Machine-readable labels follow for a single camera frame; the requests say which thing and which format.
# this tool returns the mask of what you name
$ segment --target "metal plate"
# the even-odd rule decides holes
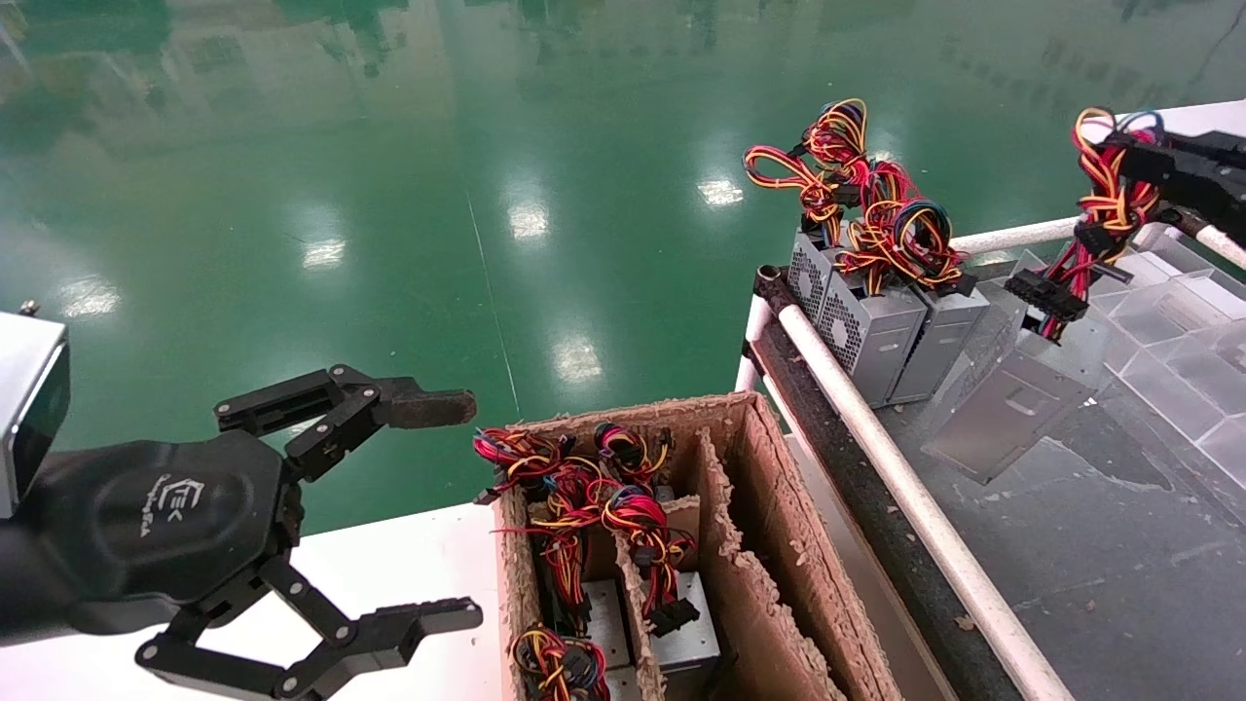
[[[700,618],[662,637],[649,636],[653,655],[658,659],[658,667],[664,675],[711,665],[720,654],[699,574],[679,573],[679,596],[697,606]]]
[[[614,580],[584,583],[584,595],[593,605],[589,613],[588,639],[606,654],[606,669],[616,670],[632,666],[628,652],[627,626],[623,624],[623,609],[619,604],[619,590]]]
[[[635,684],[635,667],[619,667],[606,674],[606,686],[611,701],[640,701],[640,687]]]

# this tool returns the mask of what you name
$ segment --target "robotic arm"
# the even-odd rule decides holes
[[[1209,131],[1197,136],[1166,133],[1161,142],[1148,143],[1113,133],[1108,142],[1125,147],[1123,176],[1158,186],[1166,202],[1197,212],[1246,247],[1246,138]],[[1169,209],[1161,214],[1170,218],[1165,223],[1176,224],[1180,218]]]
[[[0,313],[0,645],[169,623],[135,655],[164,681],[321,701],[358,674],[405,666],[427,635],[481,624],[470,599],[350,620],[289,564],[303,482],[383,427],[466,423],[470,392],[334,366],[219,403],[221,435],[202,443],[47,453],[69,407],[65,327]],[[260,441],[318,417],[284,456]],[[320,635],[304,660],[283,669],[196,646],[269,591]]]

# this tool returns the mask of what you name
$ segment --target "black connector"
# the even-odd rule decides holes
[[[1129,270],[1123,270],[1110,263],[1095,263],[1090,265],[1090,269],[1101,275],[1108,275],[1121,284],[1129,284],[1130,281],[1134,281],[1134,273]]]
[[[1080,319],[1090,306],[1085,299],[1079,299],[1068,289],[1038,274],[1037,270],[1023,269],[1018,271],[1008,278],[1004,289],[1063,322]]]
[[[816,232],[819,233],[819,238],[821,238],[822,222],[814,219],[814,217],[810,217],[809,213],[804,213],[800,215],[800,232],[801,233]]]
[[[559,436],[558,437],[558,457],[566,458],[571,456],[571,452],[576,449],[576,437],[574,436]]]
[[[545,696],[545,691],[541,689],[541,680],[531,674],[523,675],[523,691],[527,694],[527,701],[541,701],[541,697]]]
[[[861,186],[842,183],[831,191],[831,199],[845,209],[861,205]]]
[[[588,650],[578,645],[568,645],[562,654],[562,674],[567,677],[567,685],[572,687],[587,686],[588,680],[596,676],[597,664],[588,656]]]
[[[679,630],[685,624],[690,624],[698,619],[700,619],[700,611],[687,599],[679,599],[658,606],[649,614],[649,623],[653,624],[653,635],[658,637]]]
[[[1073,235],[1095,258],[1120,248],[1120,240],[1113,238],[1103,224],[1078,222],[1077,225],[1073,227]]]
[[[978,285],[978,275],[971,275],[969,273],[961,273],[961,276],[953,279],[952,281],[944,281],[942,284],[936,284],[933,288],[934,296],[947,296],[948,294],[961,294],[968,296],[973,294],[973,288]]]
[[[638,568],[652,568],[653,562],[658,559],[658,549],[649,545],[640,545],[632,550],[632,562],[635,563]]]

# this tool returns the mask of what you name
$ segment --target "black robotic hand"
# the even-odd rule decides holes
[[[426,635],[481,624],[454,599],[348,619],[289,565],[314,482],[381,427],[461,425],[470,392],[424,392],[335,366],[216,407],[221,436],[49,454],[0,522],[0,645],[132,633],[172,621],[135,660],[161,679],[235,699],[320,701],[353,676],[406,665]],[[319,420],[285,446],[260,437]],[[269,590],[321,637],[289,669],[196,647]]]

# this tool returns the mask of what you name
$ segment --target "green epoxy floor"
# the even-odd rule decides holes
[[[61,449],[208,438],[217,401],[338,362],[471,388],[480,426],[725,392],[795,210],[746,146],[858,96],[958,232],[1068,215],[1078,108],[1242,97],[1244,9],[6,4],[0,304],[71,325]],[[308,528],[470,499],[470,435],[379,435]]]

